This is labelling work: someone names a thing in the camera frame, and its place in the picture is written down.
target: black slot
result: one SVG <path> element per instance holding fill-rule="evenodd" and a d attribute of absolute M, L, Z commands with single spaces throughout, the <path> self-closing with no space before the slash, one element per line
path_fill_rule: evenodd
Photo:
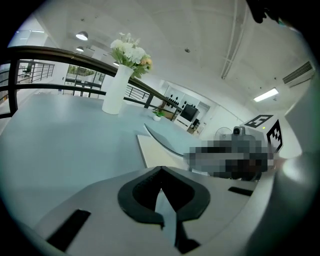
<path fill-rule="evenodd" d="M 86 210 L 76 210 L 73 214 L 47 239 L 47 242 L 65 252 L 79 230 L 87 221 L 90 212 Z"/>
<path fill-rule="evenodd" d="M 235 187 L 235 186 L 230 187 L 228 189 L 228 191 L 231 191 L 231 192 L 234 192 L 234 193 L 237 193 L 237 194 L 240 194 L 240 195 L 248 196 L 248 197 L 250 197 L 252 195 L 252 193 L 253 193 L 252 190 L 239 188 L 239 187 Z"/>

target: table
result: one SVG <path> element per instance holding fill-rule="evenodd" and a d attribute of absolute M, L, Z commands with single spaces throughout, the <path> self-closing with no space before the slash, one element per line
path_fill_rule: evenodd
<path fill-rule="evenodd" d="M 144 124 L 171 144 L 194 137 L 152 110 L 123 104 L 119 115 L 101 99 L 33 95 L 0 136 L 1 188 L 15 218 L 30 227 L 89 184 L 145 168 L 137 135 Z"/>

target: desk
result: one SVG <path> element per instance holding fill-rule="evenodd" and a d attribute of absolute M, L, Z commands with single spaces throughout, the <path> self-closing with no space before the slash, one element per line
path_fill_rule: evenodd
<path fill-rule="evenodd" d="M 145 168 L 137 135 L 144 124 L 176 143 L 194 137 L 151 109 L 123 104 L 119 115 L 103 101 L 33 95 L 0 136 L 1 188 L 13 216 L 30 227 L 89 184 Z"/>

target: television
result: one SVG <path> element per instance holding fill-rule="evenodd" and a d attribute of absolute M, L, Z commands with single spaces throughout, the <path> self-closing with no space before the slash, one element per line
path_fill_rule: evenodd
<path fill-rule="evenodd" d="M 198 109 L 196 109 L 194 106 L 186 104 L 180 116 L 184 119 L 187 119 L 189 122 L 191 122 L 195 114 L 197 113 L 197 111 Z"/>

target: artificial flower arrangement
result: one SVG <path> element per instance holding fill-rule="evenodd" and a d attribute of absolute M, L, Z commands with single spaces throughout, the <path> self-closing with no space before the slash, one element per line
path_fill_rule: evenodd
<path fill-rule="evenodd" d="M 116 39 L 111 43 L 111 56 L 121 65 L 133 69 L 132 78 L 141 78 L 141 75 L 151 70 L 153 63 L 149 54 L 141 47 L 137 47 L 140 38 L 134 40 L 131 34 L 119 33 L 121 39 Z"/>

